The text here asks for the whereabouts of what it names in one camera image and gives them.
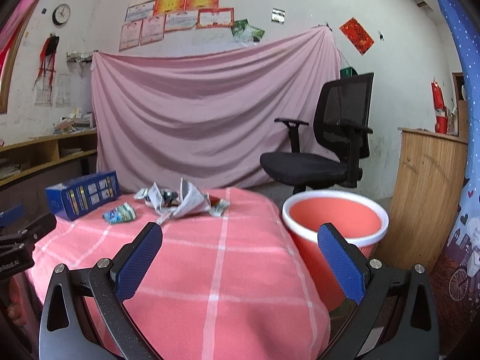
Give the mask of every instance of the bed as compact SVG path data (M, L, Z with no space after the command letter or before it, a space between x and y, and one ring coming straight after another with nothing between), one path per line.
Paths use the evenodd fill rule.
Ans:
M124 306L166 360L315 359L330 319L308 271L267 198L237 188L209 190L230 200L222 218L196 216L162 226L164 238L138 291ZM131 223L110 226L102 213L128 202ZM131 195L68 222L36 244L27 273L43 303L54 267L93 266L113 257L157 215ZM116 350L93 300L105 346Z

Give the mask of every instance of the blue gripper pad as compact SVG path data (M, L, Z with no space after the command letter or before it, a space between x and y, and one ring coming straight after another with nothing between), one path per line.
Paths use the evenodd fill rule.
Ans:
M115 295L120 302L135 295L161 246L162 230L155 224L117 274Z
M365 295L362 273L326 225L318 231L318 247L345 296L360 304Z

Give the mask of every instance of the candy wrapper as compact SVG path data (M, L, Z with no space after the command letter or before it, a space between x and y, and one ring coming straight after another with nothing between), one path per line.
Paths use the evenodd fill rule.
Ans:
M137 215L135 214L135 210L128 203L124 203L121 206L103 214L103 219L105 219L111 225L116 223L131 222L135 220L136 217Z
M227 200L210 197L208 193L201 193L193 183L183 178L180 181L180 193L160 189L154 183L151 188L143 188L138 191L135 199L144 199L145 204L155 209L160 216L157 220L159 225L168 219L179 219L203 213L220 217L230 205Z

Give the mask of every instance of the white bucket rim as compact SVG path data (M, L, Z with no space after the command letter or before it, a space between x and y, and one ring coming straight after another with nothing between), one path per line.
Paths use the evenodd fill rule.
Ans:
M383 207L374 202L373 200L366 198L365 196L358 195L352 192L346 191L335 191L335 190L312 190L312 191L305 191L301 193L297 193L296 195L290 196L282 207L282 218L287 225L287 227L293 231L295 234L299 235L303 239L306 239L310 242L317 243L317 232L312 231L299 223L295 222L292 217L290 216L290 208L303 200L307 200L310 198L337 198L337 199L345 199L351 200L352 202L360 203L365 207L370 208L373 212L375 212L378 217L380 218L380 230L376 233L371 235L366 235L365 237L357 237L357 238L346 238L346 241L350 244L354 244L359 248L363 248L366 246L374 245L378 243L386 234L388 229L388 214L383 209Z

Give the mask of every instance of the cartoon print fabric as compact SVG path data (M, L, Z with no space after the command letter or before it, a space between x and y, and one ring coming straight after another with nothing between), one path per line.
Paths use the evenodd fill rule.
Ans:
M469 107L469 148L458 216L430 273L441 353L447 354L480 311L480 35L458 0L438 4L457 47Z

